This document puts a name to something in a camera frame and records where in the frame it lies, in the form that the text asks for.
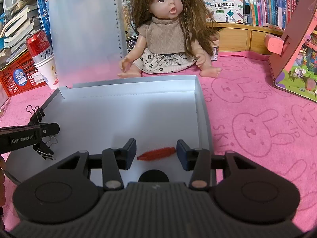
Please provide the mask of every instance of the white skirt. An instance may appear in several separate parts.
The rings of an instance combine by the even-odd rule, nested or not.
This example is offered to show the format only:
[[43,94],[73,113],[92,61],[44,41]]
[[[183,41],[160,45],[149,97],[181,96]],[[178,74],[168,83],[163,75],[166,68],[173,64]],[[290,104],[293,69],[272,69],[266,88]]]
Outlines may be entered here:
[[159,55],[150,52],[148,48],[145,48],[142,56],[133,62],[141,71],[148,74],[179,72],[194,63],[196,59],[185,53]]

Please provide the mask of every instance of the doll's face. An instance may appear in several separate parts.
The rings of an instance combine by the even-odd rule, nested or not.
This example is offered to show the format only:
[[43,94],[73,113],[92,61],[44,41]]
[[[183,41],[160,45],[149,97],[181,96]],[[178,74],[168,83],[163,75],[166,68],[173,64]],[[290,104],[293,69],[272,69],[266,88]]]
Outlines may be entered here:
[[183,11],[183,4],[181,0],[153,0],[149,9],[157,18],[175,19]]

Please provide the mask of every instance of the doll's head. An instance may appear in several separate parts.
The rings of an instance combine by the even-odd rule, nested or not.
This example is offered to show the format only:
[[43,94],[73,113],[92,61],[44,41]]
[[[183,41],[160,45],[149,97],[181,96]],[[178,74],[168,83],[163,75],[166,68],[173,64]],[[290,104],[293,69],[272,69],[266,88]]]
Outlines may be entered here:
[[131,0],[131,17],[135,28],[141,27],[154,15],[161,19],[179,18],[184,33],[185,51],[194,55],[191,42],[198,40],[202,48],[212,55],[210,34],[213,29],[207,28],[206,17],[214,20],[202,0]]

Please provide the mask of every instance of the doll's hair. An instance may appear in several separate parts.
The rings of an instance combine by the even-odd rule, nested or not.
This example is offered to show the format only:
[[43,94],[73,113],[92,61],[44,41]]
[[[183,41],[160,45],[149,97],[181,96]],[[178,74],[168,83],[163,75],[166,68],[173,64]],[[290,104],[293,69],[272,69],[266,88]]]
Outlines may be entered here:
[[[153,0],[131,0],[130,15],[135,25],[135,30],[152,19],[149,12],[149,4]],[[210,35],[214,33],[214,19],[207,10],[202,0],[181,0],[183,11],[179,15],[180,25],[184,33],[185,52],[194,55],[191,42],[197,41],[209,54],[213,55]],[[206,19],[210,19],[211,28],[206,25]]]

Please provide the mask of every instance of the white tray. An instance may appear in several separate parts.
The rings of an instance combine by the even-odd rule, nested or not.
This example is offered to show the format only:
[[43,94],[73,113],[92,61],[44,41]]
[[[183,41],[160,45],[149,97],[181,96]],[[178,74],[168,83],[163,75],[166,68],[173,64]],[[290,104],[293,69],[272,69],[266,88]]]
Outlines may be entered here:
[[[213,153],[208,113],[196,76],[159,76],[85,83],[61,87],[42,106],[42,122],[56,122],[58,144],[54,160],[44,160],[31,146],[11,152],[7,176],[22,182],[79,151],[99,154],[122,147],[129,138],[137,142],[137,155],[163,147],[175,147],[183,139],[191,148]],[[138,181],[149,169],[163,171],[173,182],[188,181],[176,155],[152,162],[135,157],[128,171],[120,170],[125,185]],[[212,174],[211,182],[216,183]],[[101,170],[92,170],[91,181],[102,186]]]

